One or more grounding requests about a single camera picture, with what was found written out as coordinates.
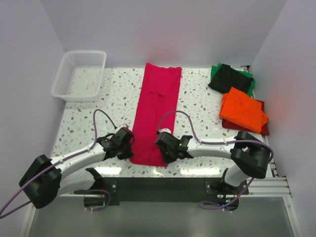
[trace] green cloth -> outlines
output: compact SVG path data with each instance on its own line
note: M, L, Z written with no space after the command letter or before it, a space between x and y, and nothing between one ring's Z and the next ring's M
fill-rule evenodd
M214 75L217 73L217 71L220 69L221 66L222 66L221 63L219 63L217 66L212 66L212 69L211 69L211 81L212 81ZM251 73L248 73L248 72L245 72L245 71L239 71L239 70L236 70L236 69L234 69L234 70L239 72L239 73L241 73L241 74L244 74L246 77L249 77L249 78L253 77L253 74L251 74ZM252 91L255 88L255 85L256 85L256 81L253 80L251 82L250 88L249 88L249 90L247 92L247 95L249 95L250 97L252 96Z

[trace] clothing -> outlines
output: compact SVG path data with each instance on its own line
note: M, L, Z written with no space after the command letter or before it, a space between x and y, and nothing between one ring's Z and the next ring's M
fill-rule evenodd
M229 65L218 64L217 67L212 66L211 82L208 84L212 89L228 93L231 87L235 87L252 96L255 81L252 74L232 69Z
M181 68L161 68L146 64L144 80L133 126L135 142L132 146L134 164L167 166L155 144L156 130L161 118L176 110L180 89ZM175 114L170 114L162 123L162 128L173 132Z
M257 101L259 101L261 103L261 110L264 112L265 111L265 102L264 101L260 101L260 100L257 100ZM252 132L251 130L249 130L247 128L239 126L239 125L237 125L237 124L235 124L233 122L229 122L228 120L226 120L224 118L222 119L222 127L228 128L228 129L235 129L235 130L239 130L239 131ZM268 136L270 134L267 123L262 126L260 134L261 135L266 135L266 136Z
M251 131L260 133L269 118L261 110L261 103L232 87L222 98L219 116Z

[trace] robotic arm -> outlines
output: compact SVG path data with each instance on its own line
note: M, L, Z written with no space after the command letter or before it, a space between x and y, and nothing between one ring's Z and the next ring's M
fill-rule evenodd
M94 168L84 167L101 162L115 156L118 159L131 158L131 139L134 137L127 126L121 126L105 137L99 137L95 144L82 148L66 156L48 159L45 155L37 157L21 179L22 187L38 173L53 163L59 162L53 169L31 182L24 192L36 208L42 208L51 203L56 196L81 190L81 194L89 190L103 189L106 183ZM156 144L160 148L163 162L171 163L179 159L194 157L230 158L236 164L224 171L222 178L213 178L209 183L212 194L234 194L242 189L249 177L263 179L266 176L270 151L247 132L239 132L236 137L223 139L208 139L202 144L192 136L174 137L167 129L161 130ZM74 156L67 161L64 157Z
M266 177L270 150L262 146L261 142L249 133L240 131L236 137L205 139L204 143L213 145L202 144L193 136L182 136L181 139L177 139L168 129L160 130L156 139L164 163L174 162L178 158L194 157L232 159L236 164L225 170L221 182L214 187L215 189L234 189L249 177L257 179Z
M130 140L133 137L134 135L128 130L127 125L124 125L117 128L114 133L99 137L94 146L92 143L68 155L51 159L45 155L39 156L22 177L19 186L22 187L26 182L52 164L59 163L24 189L25 194L36 208L47 206L58 195L76 190L89 189L95 180L92 179L93 177L88 171L82 168L116 156L118 159L131 158L133 153ZM63 161L64 158L71 156L74 157Z

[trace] red towel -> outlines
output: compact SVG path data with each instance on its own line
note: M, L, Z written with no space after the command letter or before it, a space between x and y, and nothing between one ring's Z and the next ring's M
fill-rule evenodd
M265 102L261 100L257 100L261 103L261 110L264 112L265 111ZM235 123L229 122L226 119L223 118L222 120L222 127L224 128L229 128L229 129L235 129L235 130L241 130L241 131L246 131L246 132L253 132L247 128L244 128L242 126L239 126ZM261 128L261 135L269 135L269 129L268 129L268 124L266 123L265 125L262 126Z
M161 118L177 108L180 79L179 67L160 68L146 64L133 126L135 143L132 146L132 163L167 166L162 162L160 150L155 144L156 130ZM174 122L175 114L171 114L165 118L161 128L169 128L173 132Z

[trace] black cloth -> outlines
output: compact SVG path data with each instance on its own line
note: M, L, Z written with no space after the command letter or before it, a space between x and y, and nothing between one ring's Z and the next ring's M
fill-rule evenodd
M209 87L221 93L228 93L231 87L241 90L247 94L253 78L235 71L229 65L223 64L214 75Z

